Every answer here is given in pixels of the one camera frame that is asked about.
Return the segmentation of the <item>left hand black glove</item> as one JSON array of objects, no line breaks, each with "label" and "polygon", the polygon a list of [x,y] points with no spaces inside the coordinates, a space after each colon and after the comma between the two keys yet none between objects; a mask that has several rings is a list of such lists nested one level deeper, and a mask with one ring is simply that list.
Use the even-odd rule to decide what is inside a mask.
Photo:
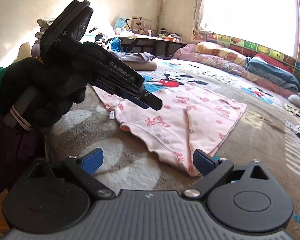
[{"label": "left hand black glove", "polygon": [[86,67],[78,56],[27,57],[0,67],[0,122],[7,115],[26,131],[48,128],[85,99]]}]

